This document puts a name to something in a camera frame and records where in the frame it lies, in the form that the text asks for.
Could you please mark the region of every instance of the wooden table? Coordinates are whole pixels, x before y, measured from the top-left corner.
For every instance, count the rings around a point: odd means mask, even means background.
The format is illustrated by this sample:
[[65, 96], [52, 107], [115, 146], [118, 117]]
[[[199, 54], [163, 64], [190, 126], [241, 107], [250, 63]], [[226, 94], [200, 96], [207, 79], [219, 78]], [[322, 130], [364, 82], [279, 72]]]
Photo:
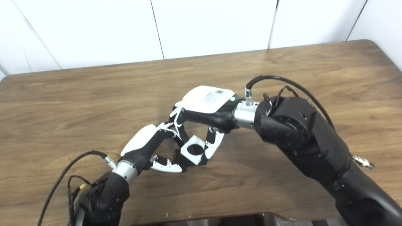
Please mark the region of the wooden table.
[[[0, 83], [0, 224], [36, 225], [72, 159], [99, 150], [117, 160], [139, 129], [166, 121], [192, 88], [209, 85], [242, 95], [245, 84], [262, 74], [310, 90], [350, 151], [376, 165], [364, 171], [402, 203], [401, 72], [373, 42], [351, 41], [6, 77]], [[254, 99], [275, 95], [283, 85], [258, 83]], [[189, 134], [205, 136], [207, 126], [187, 124]], [[175, 148], [164, 141], [157, 153], [171, 157]], [[68, 175], [95, 180], [106, 171], [94, 156]], [[207, 166], [182, 174], [143, 172], [131, 185], [120, 225], [255, 212], [299, 220], [338, 216], [317, 182], [254, 131], [241, 129], [225, 137]], [[44, 225], [66, 225], [67, 216], [63, 180]]]

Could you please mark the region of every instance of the metal fitting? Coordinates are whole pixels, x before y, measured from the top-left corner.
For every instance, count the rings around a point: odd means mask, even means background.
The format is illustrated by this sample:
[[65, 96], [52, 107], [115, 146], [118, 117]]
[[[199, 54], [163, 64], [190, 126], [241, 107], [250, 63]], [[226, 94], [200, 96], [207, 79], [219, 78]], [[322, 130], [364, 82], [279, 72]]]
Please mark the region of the metal fitting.
[[374, 168], [374, 165], [373, 164], [371, 164], [367, 159], [365, 159], [365, 158], [362, 158], [362, 157], [358, 157], [358, 156], [356, 156], [356, 155], [353, 155], [352, 156], [352, 159], [353, 159], [353, 161], [355, 162], [355, 163], [357, 163], [359, 166], [361, 166], [361, 167], [366, 167], [366, 168], [369, 168], [369, 169], [373, 169]]
[[251, 89], [245, 88], [244, 93], [245, 93], [245, 96], [246, 96], [246, 105], [251, 106], [253, 104]]
[[113, 161], [113, 159], [111, 159], [109, 156], [106, 156], [106, 158], [103, 159], [110, 168], [115, 169], [116, 168], [116, 163]]

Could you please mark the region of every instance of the robotic hand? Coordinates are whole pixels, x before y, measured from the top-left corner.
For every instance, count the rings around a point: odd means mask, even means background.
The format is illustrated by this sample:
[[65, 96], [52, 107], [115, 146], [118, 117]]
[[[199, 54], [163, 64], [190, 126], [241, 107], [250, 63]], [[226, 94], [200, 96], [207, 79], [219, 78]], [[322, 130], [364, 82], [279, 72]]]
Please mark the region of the robotic hand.
[[[252, 86], [264, 79], [290, 83], [303, 91], [321, 110], [288, 86], [295, 97], [277, 96], [254, 102]], [[253, 129], [264, 142], [275, 144], [307, 177], [319, 182], [336, 200], [336, 208], [350, 226], [400, 226], [402, 208], [358, 166], [373, 168], [366, 159], [352, 156], [336, 133], [321, 104], [299, 84], [279, 76], [260, 76], [245, 88], [246, 98], [233, 91], [199, 86], [175, 104], [169, 122], [141, 129], [121, 153], [117, 167], [84, 191], [75, 213], [75, 225], [118, 225], [129, 184], [143, 170], [184, 172], [188, 166], [204, 165], [213, 156], [224, 134], [234, 129]], [[189, 138], [183, 123], [209, 125], [206, 141]], [[179, 145], [175, 160], [152, 156], [163, 139]]]

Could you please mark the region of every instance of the black cable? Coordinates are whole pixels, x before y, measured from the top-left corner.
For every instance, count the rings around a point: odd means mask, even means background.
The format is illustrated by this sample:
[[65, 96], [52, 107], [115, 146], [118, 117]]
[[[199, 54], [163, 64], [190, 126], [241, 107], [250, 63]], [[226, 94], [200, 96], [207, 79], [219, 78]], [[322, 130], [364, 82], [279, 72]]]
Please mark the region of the black cable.
[[86, 184], [88, 184], [89, 186], [92, 186], [91, 182], [89, 182], [87, 179], [85, 179], [82, 176], [72, 175], [68, 179], [68, 182], [67, 182], [68, 216], [69, 216], [69, 224], [68, 225], [70, 225], [70, 226], [74, 226], [74, 201], [75, 201], [75, 198], [77, 197], [78, 193], [81, 190], [81, 187], [78, 187], [77, 189], [75, 189], [74, 192], [71, 192], [71, 186], [70, 186], [71, 179], [73, 179], [75, 177], [80, 178]]
[[251, 81], [249, 81], [246, 85], [246, 89], [251, 89], [252, 86], [254, 84], [256, 84], [259, 81], [265, 80], [265, 79], [275, 79], [275, 80], [279, 80], [279, 81], [283, 81], [286, 83], [291, 84], [292, 86], [300, 89], [302, 92], [304, 92], [313, 102], [314, 104], [320, 109], [320, 111], [322, 112], [322, 114], [324, 115], [325, 119], [327, 120], [328, 124], [335, 129], [334, 124], [332, 123], [331, 118], [329, 117], [327, 111], [324, 109], [324, 107], [320, 104], [320, 102], [313, 96], [313, 94], [311, 94], [306, 88], [304, 88], [303, 86], [299, 85], [298, 83], [284, 78], [284, 77], [280, 77], [280, 76], [276, 76], [276, 75], [260, 75], [258, 77], [253, 78]]
[[63, 172], [61, 173], [60, 177], [56, 180], [56, 183], [54, 184], [53, 188], [50, 190], [50, 193], [45, 201], [45, 204], [43, 206], [42, 212], [41, 212], [41, 216], [39, 217], [39, 221], [38, 221], [38, 226], [42, 225], [43, 222], [43, 218], [45, 217], [45, 212], [47, 209], [47, 206], [50, 203], [50, 199], [53, 196], [53, 193], [56, 191], [57, 186], [59, 186], [60, 182], [62, 181], [64, 175], [67, 173], [67, 171], [80, 159], [82, 159], [83, 157], [87, 156], [87, 155], [91, 155], [91, 154], [95, 154], [95, 155], [99, 155], [100, 157], [102, 157], [103, 159], [107, 157], [107, 154], [103, 153], [103, 152], [99, 152], [99, 151], [90, 151], [90, 152], [85, 152], [82, 155], [78, 156], [77, 158], [75, 158], [72, 162], [70, 162], [70, 164], [68, 164], [68, 166], [63, 170]]
[[282, 92], [283, 92], [285, 89], [287, 89], [288, 91], [291, 91], [295, 97], [299, 97], [299, 95], [296, 93], [296, 91], [295, 91], [294, 89], [292, 89], [290, 86], [285, 86], [285, 87], [283, 87], [283, 88], [279, 91], [277, 97], [275, 98], [274, 103], [273, 103], [274, 108], [276, 108], [276, 107], [278, 106], [279, 98], [281, 97]]

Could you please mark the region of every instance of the white wall panel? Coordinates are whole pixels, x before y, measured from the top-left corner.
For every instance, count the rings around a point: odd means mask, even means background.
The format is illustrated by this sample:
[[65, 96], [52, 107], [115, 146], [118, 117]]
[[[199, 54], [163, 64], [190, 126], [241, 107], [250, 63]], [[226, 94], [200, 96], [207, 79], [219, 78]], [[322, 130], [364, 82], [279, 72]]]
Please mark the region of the white wall panel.
[[165, 59], [266, 49], [276, 0], [152, 0]]
[[160, 60], [150, 0], [15, 0], [65, 68]]
[[402, 70], [402, 1], [368, 0], [348, 40], [370, 39]]
[[346, 41], [366, 0], [280, 0], [270, 48]]
[[8, 74], [60, 69], [11, 0], [0, 0], [0, 64]]

